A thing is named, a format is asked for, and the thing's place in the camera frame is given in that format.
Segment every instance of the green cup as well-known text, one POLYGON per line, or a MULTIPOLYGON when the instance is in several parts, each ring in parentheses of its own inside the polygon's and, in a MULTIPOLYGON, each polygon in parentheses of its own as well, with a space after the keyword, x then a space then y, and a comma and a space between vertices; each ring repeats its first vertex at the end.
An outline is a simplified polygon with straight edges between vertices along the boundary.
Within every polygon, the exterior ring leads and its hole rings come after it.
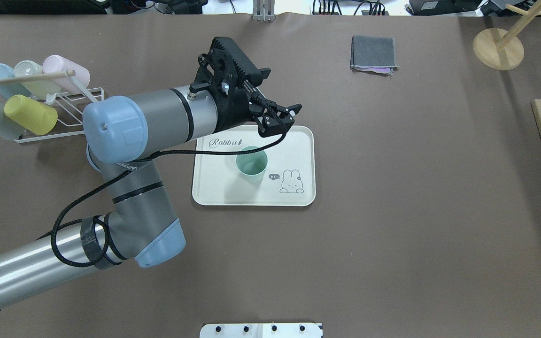
MULTIPOLYGON (((253 149, 258 149, 258 147, 249 146, 243 148, 242 151, 253 149)), ((253 154, 238 155, 235 158, 235 164, 241 173, 241 177, 248 182, 258 182, 259 180, 262 180, 268 162, 269 159, 264 150, 253 154)))

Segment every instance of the bunny drawing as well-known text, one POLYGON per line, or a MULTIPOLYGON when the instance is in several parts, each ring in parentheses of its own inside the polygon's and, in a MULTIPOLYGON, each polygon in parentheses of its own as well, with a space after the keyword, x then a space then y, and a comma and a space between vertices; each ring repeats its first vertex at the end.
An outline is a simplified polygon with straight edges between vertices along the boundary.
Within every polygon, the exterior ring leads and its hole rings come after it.
POLYGON ((302 194, 304 192, 302 178, 298 170, 283 171, 283 182, 281 182, 281 194, 302 194))

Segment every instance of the pink object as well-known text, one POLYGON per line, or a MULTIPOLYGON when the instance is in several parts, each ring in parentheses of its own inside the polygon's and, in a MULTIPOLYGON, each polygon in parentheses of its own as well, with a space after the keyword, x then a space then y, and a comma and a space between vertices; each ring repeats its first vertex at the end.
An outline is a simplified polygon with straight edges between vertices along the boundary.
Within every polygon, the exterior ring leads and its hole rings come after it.
MULTIPOLYGON (((67 58, 59 55, 51 55, 45 61, 43 61, 43 73, 53 73, 54 71, 73 70, 77 72, 77 80, 85 87, 89 85, 91 75, 87 68, 84 68, 80 64, 72 62, 67 58)), ((70 94, 80 94, 79 87, 72 83, 69 77, 60 77, 59 79, 52 79, 58 86, 70 94)))

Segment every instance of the brown tabletop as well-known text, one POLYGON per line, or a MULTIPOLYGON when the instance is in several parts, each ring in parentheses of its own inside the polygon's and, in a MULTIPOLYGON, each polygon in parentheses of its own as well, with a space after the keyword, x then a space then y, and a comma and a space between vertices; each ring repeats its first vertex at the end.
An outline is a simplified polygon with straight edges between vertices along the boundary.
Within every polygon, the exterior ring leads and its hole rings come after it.
MULTIPOLYGON (((314 132, 309 207, 204 207, 193 157, 157 160, 187 247, 131 260, 0 312, 1 338, 196 338, 203 323, 315 321, 326 337, 541 337, 541 19, 501 72, 475 58, 515 19, 279 15, 0 16, 0 62, 64 55, 92 85, 189 84, 214 36, 270 67, 269 98, 314 132), (393 37, 391 77, 349 68, 354 34, 393 37)), ((193 148, 194 143, 183 145, 193 148)), ((0 139, 0 253, 101 184, 82 136, 0 139)), ((112 210, 104 192, 67 220, 112 210)))

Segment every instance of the folded cloth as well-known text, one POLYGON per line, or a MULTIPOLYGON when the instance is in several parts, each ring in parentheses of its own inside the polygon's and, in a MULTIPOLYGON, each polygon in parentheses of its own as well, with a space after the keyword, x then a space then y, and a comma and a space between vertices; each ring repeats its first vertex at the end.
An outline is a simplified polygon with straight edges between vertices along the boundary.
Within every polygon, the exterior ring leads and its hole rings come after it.
POLYGON ((395 64, 394 39, 389 37, 352 37, 350 68, 391 74, 395 64))

